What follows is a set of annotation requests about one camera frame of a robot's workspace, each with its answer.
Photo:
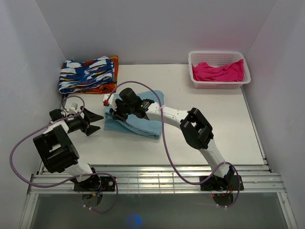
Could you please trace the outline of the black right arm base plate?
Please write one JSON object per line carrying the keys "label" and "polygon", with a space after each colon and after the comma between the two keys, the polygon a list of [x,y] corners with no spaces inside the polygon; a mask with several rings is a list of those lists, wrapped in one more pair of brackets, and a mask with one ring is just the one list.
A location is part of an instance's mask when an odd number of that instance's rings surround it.
{"label": "black right arm base plate", "polygon": [[237,191],[238,188],[244,190],[244,185],[240,175],[233,175],[229,182],[226,182],[224,178],[212,176],[200,185],[201,191]]}

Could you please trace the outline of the light blue trousers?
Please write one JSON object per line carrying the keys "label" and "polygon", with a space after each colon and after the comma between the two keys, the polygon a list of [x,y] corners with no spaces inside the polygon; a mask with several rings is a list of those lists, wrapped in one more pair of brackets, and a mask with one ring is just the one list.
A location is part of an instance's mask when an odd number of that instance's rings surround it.
{"label": "light blue trousers", "polygon": [[104,108],[104,130],[116,131],[124,134],[142,135],[153,139],[158,139],[162,135],[161,121],[139,119],[133,114],[129,115],[125,122],[116,120],[111,115],[110,108],[110,106]]}

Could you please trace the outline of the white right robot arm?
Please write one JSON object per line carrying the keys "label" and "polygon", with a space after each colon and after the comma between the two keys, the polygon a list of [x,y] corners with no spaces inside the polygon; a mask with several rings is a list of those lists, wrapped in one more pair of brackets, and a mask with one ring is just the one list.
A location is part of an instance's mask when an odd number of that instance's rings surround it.
{"label": "white right robot arm", "polygon": [[121,121],[128,116],[149,121],[161,121],[181,130],[186,143],[197,149],[212,169],[211,178],[220,189],[227,189],[233,183],[234,170],[225,163],[225,159],[216,146],[213,128],[197,108],[190,111],[176,110],[151,99],[142,99],[131,88],[122,90],[118,97],[110,95],[104,104],[111,106],[110,113]]}

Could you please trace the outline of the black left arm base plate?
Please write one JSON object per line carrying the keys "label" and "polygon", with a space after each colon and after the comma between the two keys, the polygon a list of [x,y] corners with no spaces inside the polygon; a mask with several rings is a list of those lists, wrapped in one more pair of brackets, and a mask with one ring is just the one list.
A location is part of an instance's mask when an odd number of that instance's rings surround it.
{"label": "black left arm base plate", "polygon": [[114,191],[115,183],[111,177],[101,177],[98,175],[90,176],[82,182],[78,182],[76,178],[72,180],[74,183],[74,191]]}

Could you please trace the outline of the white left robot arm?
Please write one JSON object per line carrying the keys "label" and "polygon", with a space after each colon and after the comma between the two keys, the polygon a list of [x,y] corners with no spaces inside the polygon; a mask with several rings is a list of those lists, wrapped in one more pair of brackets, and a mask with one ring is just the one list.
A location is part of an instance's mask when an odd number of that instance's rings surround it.
{"label": "white left robot arm", "polygon": [[71,182],[85,190],[97,190],[101,186],[100,177],[95,174],[96,170],[92,166],[78,162],[79,153],[68,134],[80,130],[90,136],[100,130],[99,126],[91,125],[91,122],[100,121],[103,116],[85,108],[82,115],[73,117],[70,114],[67,120],[62,120],[65,116],[61,109],[52,110],[49,115],[51,125],[33,139],[46,169],[50,173],[65,172],[71,175]]}

